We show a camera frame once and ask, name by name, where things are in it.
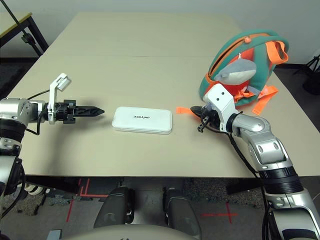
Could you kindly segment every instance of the table leg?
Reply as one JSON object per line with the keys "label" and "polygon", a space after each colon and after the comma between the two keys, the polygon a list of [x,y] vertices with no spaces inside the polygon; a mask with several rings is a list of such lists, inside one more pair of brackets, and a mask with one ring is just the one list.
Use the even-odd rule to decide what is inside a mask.
{"label": "table leg", "polygon": [[36,25],[35,21],[31,16],[28,17],[27,21],[29,22],[28,28],[30,29],[30,32],[34,36],[35,40],[37,41],[43,52],[45,52],[48,49],[49,45],[46,42],[44,36],[41,34],[38,26]]}

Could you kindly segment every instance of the teal backpack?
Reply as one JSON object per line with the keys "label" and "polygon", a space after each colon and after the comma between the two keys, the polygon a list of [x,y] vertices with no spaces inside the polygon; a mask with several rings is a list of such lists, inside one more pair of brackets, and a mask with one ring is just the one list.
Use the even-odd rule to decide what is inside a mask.
{"label": "teal backpack", "polygon": [[[256,29],[236,35],[221,48],[213,59],[200,85],[201,98],[217,83],[221,83],[234,96],[236,106],[251,103],[258,97],[274,95],[270,89],[264,88],[275,66],[288,61],[288,48],[288,41],[272,30]],[[220,77],[218,74],[225,76],[223,69],[239,58],[255,63],[254,75],[247,81],[236,85],[225,84],[217,80],[217,77]]]}

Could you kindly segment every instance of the table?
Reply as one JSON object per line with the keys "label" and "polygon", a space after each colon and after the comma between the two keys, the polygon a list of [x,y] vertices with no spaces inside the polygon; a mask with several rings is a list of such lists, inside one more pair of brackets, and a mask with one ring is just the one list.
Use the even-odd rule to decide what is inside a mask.
{"label": "table", "polygon": [[[49,47],[44,36],[41,34],[35,21],[32,18],[31,12],[14,12],[20,26],[25,29],[29,28],[35,40],[43,51]],[[0,48],[9,42],[14,36],[21,32],[21,28],[15,23],[8,12],[0,12]]]}
{"label": "table", "polygon": [[[75,124],[41,125],[25,133],[20,157],[28,175],[251,177],[225,136],[199,133],[199,120],[175,114],[177,106],[202,106],[198,88],[214,55],[241,32],[216,14],[79,13],[15,87],[27,98],[49,88],[62,72],[72,79],[57,99],[97,106],[105,114]],[[320,134],[289,91],[272,74],[279,93],[261,117],[271,123],[301,176],[319,175]],[[37,99],[48,101],[48,95]],[[111,122],[117,107],[168,109],[169,135],[119,132]],[[253,106],[242,107],[253,115]],[[244,155],[248,147],[236,139]]]}

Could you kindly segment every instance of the white power bank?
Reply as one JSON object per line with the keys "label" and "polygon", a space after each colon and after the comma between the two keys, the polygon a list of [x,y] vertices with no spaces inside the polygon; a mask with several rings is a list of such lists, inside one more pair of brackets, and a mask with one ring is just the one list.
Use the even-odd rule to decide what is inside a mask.
{"label": "white power bank", "polygon": [[112,126],[117,131],[169,134],[172,113],[164,109],[120,106],[114,113]]}

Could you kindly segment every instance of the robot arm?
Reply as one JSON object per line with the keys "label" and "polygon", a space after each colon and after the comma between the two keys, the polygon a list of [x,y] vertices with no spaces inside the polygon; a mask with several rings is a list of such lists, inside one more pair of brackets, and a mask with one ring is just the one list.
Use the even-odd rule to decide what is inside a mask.
{"label": "robot arm", "polygon": [[213,86],[204,100],[207,104],[201,117],[205,122],[221,132],[233,133],[248,144],[267,204],[272,209],[268,213],[272,239],[320,239],[317,209],[283,144],[271,132],[270,123],[262,117],[239,113],[233,96],[221,84]]}
{"label": "robot arm", "polygon": [[[56,102],[57,90],[63,91],[70,83],[66,74],[60,74],[50,85],[49,103],[25,98],[0,100],[0,210],[3,197],[17,189],[24,175],[19,155],[25,131],[39,135],[44,121],[73,124],[76,117],[95,117],[105,112],[95,106],[76,106],[75,100]],[[32,122],[37,123],[37,132],[27,129]]]}

